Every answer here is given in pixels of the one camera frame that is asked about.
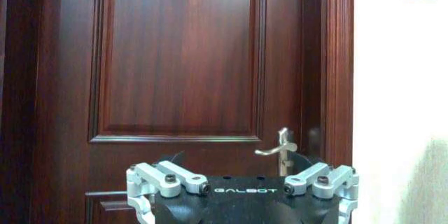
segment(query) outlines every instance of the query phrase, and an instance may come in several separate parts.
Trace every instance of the wooden door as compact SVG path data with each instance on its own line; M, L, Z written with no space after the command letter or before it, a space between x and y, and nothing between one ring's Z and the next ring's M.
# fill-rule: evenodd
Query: wooden door
M129 223L127 166L274 175L298 135L301 0L42 0L30 223Z

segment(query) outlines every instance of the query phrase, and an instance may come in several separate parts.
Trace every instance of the door molding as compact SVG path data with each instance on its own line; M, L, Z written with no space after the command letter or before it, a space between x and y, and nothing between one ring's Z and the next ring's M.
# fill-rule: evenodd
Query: door molding
M322 0L321 129L322 157L351 164L353 137L353 0Z

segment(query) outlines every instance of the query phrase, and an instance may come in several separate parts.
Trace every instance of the door lock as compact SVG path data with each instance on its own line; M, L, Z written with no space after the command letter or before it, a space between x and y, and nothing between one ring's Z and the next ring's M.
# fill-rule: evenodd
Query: door lock
M286 176L291 172L291 160L287 157L287 151L294 152L297 145L293 142L293 132L287 128L278 131L278 146L270 150L254 150L254 154L267 156L278 153L278 175Z

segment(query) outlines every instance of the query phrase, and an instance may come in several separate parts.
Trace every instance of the wall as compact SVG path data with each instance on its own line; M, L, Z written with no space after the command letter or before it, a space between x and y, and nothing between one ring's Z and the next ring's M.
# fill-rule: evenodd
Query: wall
M448 0L354 0L353 223L448 223Z

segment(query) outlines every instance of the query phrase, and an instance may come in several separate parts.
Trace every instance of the screw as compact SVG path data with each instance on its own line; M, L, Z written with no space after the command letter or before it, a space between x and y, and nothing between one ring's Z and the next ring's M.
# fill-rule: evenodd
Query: screw
M205 182L205 183L202 183L199 186L198 186L198 193L201 194L201 195L206 195L210 191L210 187L209 187L210 185Z
M326 176L318 176L317 177L317 183L319 183L322 185L327 185L327 183L329 183L327 177Z
M166 174L165 175L165 182L166 183L174 183L175 182L175 175L174 174Z
M293 191L294 189L289 184L285 184L282 190L285 191L286 195L291 195L294 193L294 191Z

